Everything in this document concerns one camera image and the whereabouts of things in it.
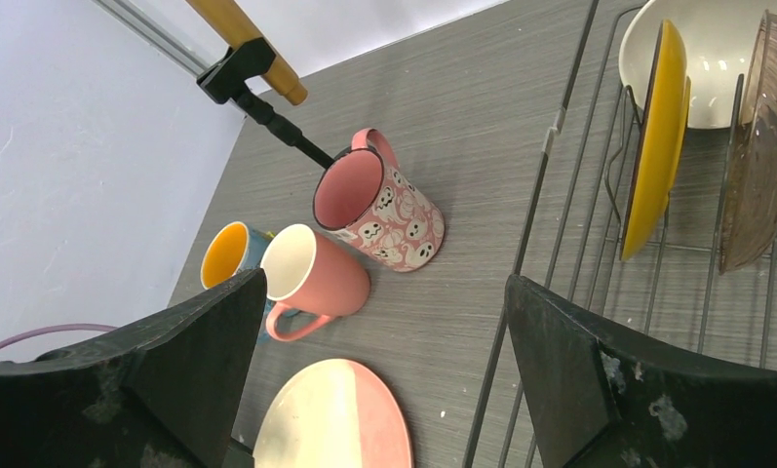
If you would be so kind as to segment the blue butterfly mug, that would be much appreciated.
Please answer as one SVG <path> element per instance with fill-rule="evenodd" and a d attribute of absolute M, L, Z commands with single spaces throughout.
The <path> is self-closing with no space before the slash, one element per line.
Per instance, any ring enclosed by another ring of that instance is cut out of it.
<path fill-rule="evenodd" d="M 280 310 L 279 319 L 292 318 L 299 313 L 292 307 L 279 307 L 277 300 L 281 295 L 280 281 L 273 266 L 264 265 L 264 257 L 271 245 L 277 247 L 279 232 L 259 231 L 243 221 L 233 221 L 225 225 L 209 244 L 200 268 L 200 280 L 204 289 L 212 289 L 232 279 L 246 270 L 262 269 L 267 278 L 267 291 L 264 307 L 256 310 L 255 301 L 250 304 L 233 302 L 234 308 L 243 318 L 259 319 L 259 331 L 256 343 L 272 340 L 266 324 L 270 312 Z"/>

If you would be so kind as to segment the pink patterned mug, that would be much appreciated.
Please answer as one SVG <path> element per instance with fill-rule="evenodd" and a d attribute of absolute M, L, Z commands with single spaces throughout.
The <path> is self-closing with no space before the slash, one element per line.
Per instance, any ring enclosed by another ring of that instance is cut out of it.
<path fill-rule="evenodd" d="M 446 235 L 443 213 L 402 174 L 375 128 L 356 132 L 323 173 L 312 211 L 333 237 L 396 272 L 427 265 Z"/>

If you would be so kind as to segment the brown microphone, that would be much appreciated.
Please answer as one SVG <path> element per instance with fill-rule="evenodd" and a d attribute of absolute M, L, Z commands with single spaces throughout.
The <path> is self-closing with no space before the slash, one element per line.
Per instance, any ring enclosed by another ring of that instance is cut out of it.
<path fill-rule="evenodd" d="M 233 0 L 187 0 L 186 3 L 234 51 L 245 48 L 252 64 L 251 77 L 260 76 L 291 105 L 300 105 L 308 97 L 300 78 L 267 38 Z"/>

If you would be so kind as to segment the white ceramic bowl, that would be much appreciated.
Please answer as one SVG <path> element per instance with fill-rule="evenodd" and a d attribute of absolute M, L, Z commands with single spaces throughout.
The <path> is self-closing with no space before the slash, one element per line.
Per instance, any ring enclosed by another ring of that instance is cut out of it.
<path fill-rule="evenodd" d="M 660 23 L 669 20 L 685 46 L 691 80 L 687 127 L 729 126 L 739 75 L 749 71 L 764 11 L 777 14 L 777 0 L 648 1 L 627 28 L 619 50 L 619 74 L 633 88 L 637 106 L 645 104 Z"/>

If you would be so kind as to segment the plain pink mug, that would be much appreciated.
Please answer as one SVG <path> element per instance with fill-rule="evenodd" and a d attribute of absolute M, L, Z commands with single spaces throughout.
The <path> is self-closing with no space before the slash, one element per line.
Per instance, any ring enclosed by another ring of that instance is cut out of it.
<path fill-rule="evenodd" d="M 306 224 L 292 224 L 280 231 L 260 267 L 266 275 L 267 297 L 274 302 L 265 328 L 279 341 L 301 339 L 336 318 L 352 315 L 369 298 L 370 278 L 363 265 Z M 278 320 L 291 309 L 315 319 L 295 331 L 278 331 Z"/>

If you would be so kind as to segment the large pink cream plate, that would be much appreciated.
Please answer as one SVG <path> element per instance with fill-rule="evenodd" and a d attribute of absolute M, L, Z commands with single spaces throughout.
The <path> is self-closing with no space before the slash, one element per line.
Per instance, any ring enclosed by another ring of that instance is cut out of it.
<path fill-rule="evenodd" d="M 256 467 L 411 467 L 409 430 L 388 386 L 366 366 L 326 359 L 297 372 L 268 408 Z"/>

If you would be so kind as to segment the yellow plate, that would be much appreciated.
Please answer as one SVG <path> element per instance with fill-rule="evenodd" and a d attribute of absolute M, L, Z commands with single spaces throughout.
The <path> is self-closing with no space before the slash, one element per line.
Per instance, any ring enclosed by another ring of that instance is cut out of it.
<path fill-rule="evenodd" d="M 661 21 L 647 87 L 620 259 L 637 254 L 669 206 L 687 126 L 691 80 L 680 32 Z"/>

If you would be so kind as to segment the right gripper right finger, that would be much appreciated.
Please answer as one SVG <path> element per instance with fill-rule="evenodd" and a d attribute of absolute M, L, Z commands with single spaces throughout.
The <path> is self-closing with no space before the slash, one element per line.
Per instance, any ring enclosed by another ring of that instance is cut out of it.
<path fill-rule="evenodd" d="M 777 371 L 687 351 L 508 278 L 546 467 L 777 467 Z"/>

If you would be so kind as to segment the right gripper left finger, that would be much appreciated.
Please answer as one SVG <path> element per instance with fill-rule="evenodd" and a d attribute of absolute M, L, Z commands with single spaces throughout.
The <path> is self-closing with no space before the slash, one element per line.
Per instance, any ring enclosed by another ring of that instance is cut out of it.
<path fill-rule="evenodd" d="M 232 429 L 260 269 L 25 363 L 0 362 L 0 467 L 251 467 Z"/>

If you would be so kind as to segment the aluminium frame rail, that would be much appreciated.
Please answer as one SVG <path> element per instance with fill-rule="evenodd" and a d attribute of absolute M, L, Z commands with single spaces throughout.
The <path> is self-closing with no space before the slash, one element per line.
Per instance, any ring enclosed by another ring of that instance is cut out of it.
<path fill-rule="evenodd" d="M 178 34 L 168 30 L 169 23 L 144 1 L 94 0 L 94 3 L 188 73 L 199 75 L 211 64 Z"/>

